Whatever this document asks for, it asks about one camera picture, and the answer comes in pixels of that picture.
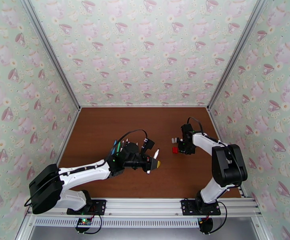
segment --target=red block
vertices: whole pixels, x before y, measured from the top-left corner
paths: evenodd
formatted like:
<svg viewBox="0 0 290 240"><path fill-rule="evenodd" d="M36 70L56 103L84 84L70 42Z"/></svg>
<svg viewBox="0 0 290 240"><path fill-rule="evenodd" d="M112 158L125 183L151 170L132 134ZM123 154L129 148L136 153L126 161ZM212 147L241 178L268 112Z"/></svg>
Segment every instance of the red block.
<svg viewBox="0 0 290 240"><path fill-rule="evenodd" d="M178 148L177 148L177 147L173 147L173 148L172 148L172 152L173 152L174 154L177 154L177 153L178 153Z"/></svg>

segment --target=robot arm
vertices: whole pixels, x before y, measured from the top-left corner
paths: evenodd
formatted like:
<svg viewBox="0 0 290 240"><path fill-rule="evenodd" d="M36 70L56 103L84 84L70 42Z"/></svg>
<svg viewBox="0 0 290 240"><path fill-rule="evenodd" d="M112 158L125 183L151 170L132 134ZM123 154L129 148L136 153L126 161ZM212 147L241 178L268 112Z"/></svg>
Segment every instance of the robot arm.
<svg viewBox="0 0 290 240"><path fill-rule="evenodd" d="M198 192L196 206L200 214L220 214L215 210L217 199L230 188L238 187L247 179L247 170L239 146L226 144L195 131L187 123L182 127L182 139L178 139L178 150L184 154L194 154L196 147L212 156L212 179Z"/></svg>
<svg viewBox="0 0 290 240"><path fill-rule="evenodd" d="M146 150L152 149L153 145L153 141L145 139L141 149L137 144L129 143L123 148L118 148L119 152L96 163L59 169L56 164L47 166L29 184L33 213L41 214L56 207L88 214L92 206L89 193L85 190L76 192L70 189L94 180L118 176L126 167L134 170L140 167L149 174L160 165L160 161L157 160L159 150L153 157L146 154Z"/></svg>

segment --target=cable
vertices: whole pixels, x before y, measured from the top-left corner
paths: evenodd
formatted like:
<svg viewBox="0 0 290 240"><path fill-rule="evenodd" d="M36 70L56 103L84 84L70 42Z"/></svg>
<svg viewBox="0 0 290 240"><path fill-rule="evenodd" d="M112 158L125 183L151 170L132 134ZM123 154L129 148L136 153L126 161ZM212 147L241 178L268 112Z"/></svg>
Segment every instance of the cable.
<svg viewBox="0 0 290 240"><path fill-rule="evenodd" d="M236 185L236 187L240 187L242 185L242 172L240 171L240 168L238 166L238 162L237 162L237 159L236 157L234 156L234 153L230 150L230 148L228 147L228 145L225 145L223 142L220 142L220 144L222 144L228 151L229 151L229 154L232 156L233 158L233 161L235 162L237 168L238 168L238 172L239 172L239 176L240 176L240 183L238 185Z"/></svg>
<svg viewBox="0 0 290 240"><path fill-rule="evenodd" d="M32 198L46 185L48 184L50 181L54 180L55 178L57 177L60 177L60 176L63 176L63 175L66 175L67 172L64 172L62 174L58 174L57 176L54 176L53 178L51 178L50 180L48 180L47 182L45 182L38 190L36 190L36 192L34 192L34 194L26 201L26 203L24 204L24 207L27 207L27 206L31 206L32 203L30 202L30 204L28 203L29 201L32 200Z"/></svg>
<svg viewBox="0 0 290 240"><path fill-rule="evenodd" d="M189 123L189 120L190 120L190 119L193 119L193 120L195 120L196 122L199 123L200 131L201 131L202 134L204 134L204 130L202 129L202 123L201 123L199 120L197 120L197 119L195 119L195 118L193 118L193 117L189 117L189 118L187 119L187 123Z"/></svg>
<svg viewBox="0 0 290 240"><path fill-rule="evenodd" d="M226 222L226 220L227 220L227 208L226 208L225 204L224 204L223 202L221 202L221 201L217 201L217 202L218 202L218 203L221 203L221 204L225 207L225 211L226 211L225 219L224 219L224 221L222 222L222 224L221 224L218 228L216 228L215 230L209 232L208 234L212 234L212 233L214 233L214 232L217 232L220 228L223 227L223 225L225 224L225 222Z"/></svg>
<svg viewBox="0 0 290 240"><path fill-rule="evenodd" d="M100 214L97 214L97 215L100 218L100 226L99 226L98 230L95 231L95 232L84 232L83 234L89 234L89 235L96 234L96 233L98 233L102 229L102 218L101 218Z"/></svg>
<svg viewBox="0 0 290 240"><path fill-rule="evenodd" d="M95 217L95 214L96 214L96 207L95 206L93 206L92 207L92 209L93 209L93 215L92 215L92 217L90 218L90 221L92 222L92 220L94 219L94 217Z"/></svg>
<svg viewBox="0 0 290 240"><path fill-rule="evenodd" d="M46 184L48 184L50 181L52 181L52 180L54 180L55 178L57 178L57 177L60 177L60 176L69 176L70 174L73 174L73 173L78 173L78 172L83 172L83 171L87 171L87 170L92 170L92 169L96 169L97 167L101 167L101 166L103 166L104 164L106 164L106 162L107 162L107 160L108 160L108 158L110 157L110 155L111 155L111 152L112 152L112 150L116 147L116 145L123 139L123 138L125 138L127 135L129 135L129 134L131 134L131 133L133 133L133 132L136 132L136 131L139 131L139 130L141 130L141 131L143 131L144 133L145 133L145 135L146 135L146 138L148 137L148 135L147 135L147 132L145 131L145 130L143 130L143 129L136 129L136 130L133 130L133 131L129 131L129 132L127 132L126 134L124 134L117 142L116 142L116 144L112 147L112 149L110 150L110 153L109 153L109 155L107 156L107 158L105 158L104 159L104 162L102 163L102 164L100 164L100 165L94 165L94 166L83 166L83 167L80 167L80 168L77 168L77 169L75 169L75 170L72 170L72 171L68 171L68 172L64 172L64 173L62 173L62 174L59 174L59 175L57 175L57 176L54 176L53 178L51 178L50 180L48 180L47 182L45 182L42 186L40 186L40 188L38 189L38 190L36 190L36 192L34 192L34 194L25 202L25 204L24 204L24 207L27 207L27 206L31 206L32 204L31 204L31 202L30 202L30 204L29 204L29 201L31 201L32 200L32 198L44 187L44 186L46 186Z"/></svg>
<svg viewBox="0 0 290 240"><path fill-rule="evenodd" d="M143 129L136 129L136 130L127 132L119 140L117 140L116 144L114 144L113 147L110 149L110 151L108 153L108 156L105 158L105 162L110 158L110 156L112 155L113 149L118 145L119 142L121 142L123 140L123 138L125 138L127 135L129 135L131 133L134 133L134 132L137 132L137 131L143 131L145 133L145 135L146 135L146 139L148 138L147 132L145 130L143 130Z"/></svg>

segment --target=floral wallpaper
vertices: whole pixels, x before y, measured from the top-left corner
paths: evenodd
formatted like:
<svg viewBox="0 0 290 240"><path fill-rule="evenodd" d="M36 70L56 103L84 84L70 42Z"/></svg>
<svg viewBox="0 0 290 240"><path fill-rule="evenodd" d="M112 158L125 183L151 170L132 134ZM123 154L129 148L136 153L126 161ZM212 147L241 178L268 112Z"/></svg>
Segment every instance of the floral wallpaper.
<svg viewBox="0 0 290 240"><path fill-rule="evenodd" d="M290 240L290 0L269 1L212 113L274 239Z"/></svg>
<svg viewBox="0 0 290 240"><path fill-rule="evenodd" d="M0 240L22 223L28 184L56 161L76 108L18 0L0 0Z"/></svg>
<svg viewBox="0 0 290 240"><path fill-rule="evenodd" d="M31 0L82 106L206 106L256 0Z"/></svg>

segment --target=metal vent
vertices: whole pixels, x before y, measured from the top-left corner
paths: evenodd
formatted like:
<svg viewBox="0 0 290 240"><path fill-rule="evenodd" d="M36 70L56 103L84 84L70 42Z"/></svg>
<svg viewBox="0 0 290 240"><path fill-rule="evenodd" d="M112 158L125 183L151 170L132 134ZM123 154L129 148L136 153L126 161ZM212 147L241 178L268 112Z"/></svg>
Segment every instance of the metal vent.
<svg viewBox="0 0 290 240"><path fill-rule="evenodd" d="M76 227L79 218L37 217L35 226ZM100 219L95 218L91 226L99 227ZM108 218L102 219L103 228L197 228L198 219L162 219L162 218Z"/></svg>

